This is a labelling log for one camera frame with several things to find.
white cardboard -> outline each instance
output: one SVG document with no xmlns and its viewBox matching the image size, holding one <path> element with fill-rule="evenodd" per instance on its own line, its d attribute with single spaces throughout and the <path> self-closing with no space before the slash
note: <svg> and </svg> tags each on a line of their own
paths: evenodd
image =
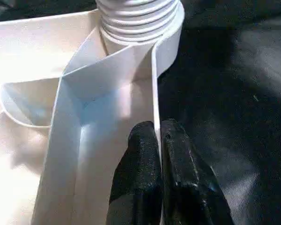
<svg viewBox="0 0 281 225">
<path fill-rule="evenodd" d="M 113 173 L 131 129 L 151 120 L 160 141 L 157 77 L 176 57 L 182 6 L 179 12 L 153 49 L 127 46 L 60 79 L 32 225 L 105 224 Z M 142 48 L 148 52 L 140 57 Z"/>
<path fill-rule="evenodd" d="M 151 120 L 160 141 L 157 77 L 176 57 L 183 17 L 180 4 L 173 26 L 155 45 L 102 38 L 97 10 L 0 23 L 0 83 L 8 82 L 0 85 L 0 101 L 26 127 L 0 116 L 22 128 L 11 128 L 12 134 L 29 139 L 20 149 L 44 152 L 47 130 L 35 128 L 51 126 L 32 225 L 105 223 L 113 172 L 130 130 Z M 57 78 L 53 103 L 55 94 L 35 86 L 50 81 L 55 92 Z"/>
<path fill-rule="evenodd" d="M 61 77 L 98 19 L 93 10 L 0 22 L 0 83 Z"/>
</svg>

white surface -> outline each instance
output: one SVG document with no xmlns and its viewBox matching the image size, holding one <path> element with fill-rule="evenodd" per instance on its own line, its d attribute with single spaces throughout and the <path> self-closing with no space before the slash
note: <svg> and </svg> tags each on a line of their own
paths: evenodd
<svg viewBox="0 0 281 225">
<path fill-rule="evenodd" d="M 14 123 L 0 107 L 0 225 L 30 225 L 48 132 Z"/>
<path fill-rule="evenodd" d="M 97 21 L 94 10 L 0 22 L 0 83 L 62 76 Z"/>
<path fill-rule="evenodd" d="M 0 85 L 0 105 L 16 123 L 31 128 L 49 128 L 58 79 Z"/>
</svg>

black fabric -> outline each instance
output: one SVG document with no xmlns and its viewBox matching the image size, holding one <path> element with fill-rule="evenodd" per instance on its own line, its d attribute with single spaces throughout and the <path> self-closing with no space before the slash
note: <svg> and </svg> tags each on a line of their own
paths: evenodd
<svg viewBox="0 0 281 225">
<path fill-rule="evenodd" d="M 165 225 L 233 225 L 212 169 L 174 120 L 161 124 Z"/>
<path fill-rule="evenodd" d="M 75 13 L 95 8 L 95 0 L 0 0 L 0 21 Z"/>
<path fill-rule="evenodd" d="M 163 188 L 153 123 L 136 125 L 114 173 L 106 224 L 158 225 Z"/>
<path fill-rule="evenodd" d="M 183 125 L 236 225 L 281 224 L 281 18 L 252 26 L 184 27 L 160 115 Z"/>
</svg>

